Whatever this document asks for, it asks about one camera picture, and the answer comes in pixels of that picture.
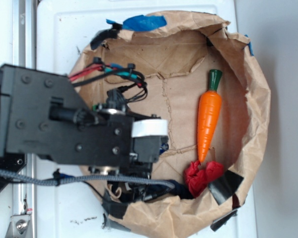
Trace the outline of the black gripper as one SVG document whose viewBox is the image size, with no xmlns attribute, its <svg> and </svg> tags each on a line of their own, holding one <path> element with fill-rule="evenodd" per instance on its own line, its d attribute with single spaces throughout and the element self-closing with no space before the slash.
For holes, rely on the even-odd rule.
<svg viewBox="0 0 298 238">
<path fill-rule="evenodd" d="M 168 123 L 133 113 L 119 91 L 92 110 L 65 76 L 0 67 L 0 162 L 36 154 L 101 173 L 150 173 L 168 148 Z"/>
</svg>

